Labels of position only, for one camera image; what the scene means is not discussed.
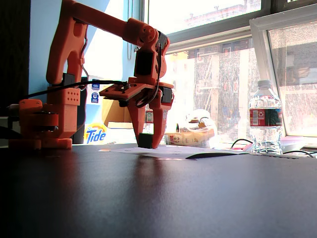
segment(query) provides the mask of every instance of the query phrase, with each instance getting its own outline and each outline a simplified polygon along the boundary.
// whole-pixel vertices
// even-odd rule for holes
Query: table
[[[8,237],[317,236],[317,160],[169,161],[99,151],[1,151]]]

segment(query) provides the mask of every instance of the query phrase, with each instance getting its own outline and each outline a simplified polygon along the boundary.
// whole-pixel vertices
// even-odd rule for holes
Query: tide logo
[[[103,144],[106,137],[107,127],[101,123],[92,123],[87,125],[84,134],[84,143],[86,144]]]

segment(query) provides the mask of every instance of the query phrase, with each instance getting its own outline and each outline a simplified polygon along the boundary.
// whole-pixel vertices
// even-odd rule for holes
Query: red label
[[[250,126],[282,126],[282,110],[250,109]]]

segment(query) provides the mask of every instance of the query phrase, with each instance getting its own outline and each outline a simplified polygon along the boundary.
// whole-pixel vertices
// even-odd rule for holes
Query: sticker
[[[99,91],[99,90],[100,90],[100,84],[98,84],[98,83],[92,83],[91,88],[92,88],[92,90],[97,90],[97,91]]]
[[[99,101],[99,95],[98,95],[98,93],[93,92],[93,93],[91,94],[91,102],[92,102],[92,103],[98,103],[98,101]]]
[[[282,126],[282,110],[250,109],[250,126]]]
[[[101,123],[87,125],[84,133],[84,144],[105,144],[107,127]]]
[[[153,123],[153,111],[146,111],[145,112],[145,123]]]

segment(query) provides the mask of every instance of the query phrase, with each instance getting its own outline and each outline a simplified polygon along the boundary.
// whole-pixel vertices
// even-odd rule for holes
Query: bottle cap
[[[258,81],[258,87],[263,87],[263,86],[270,87],[271,86],[271,81],[269,81],[269,80],[260,80],[260,81]]]

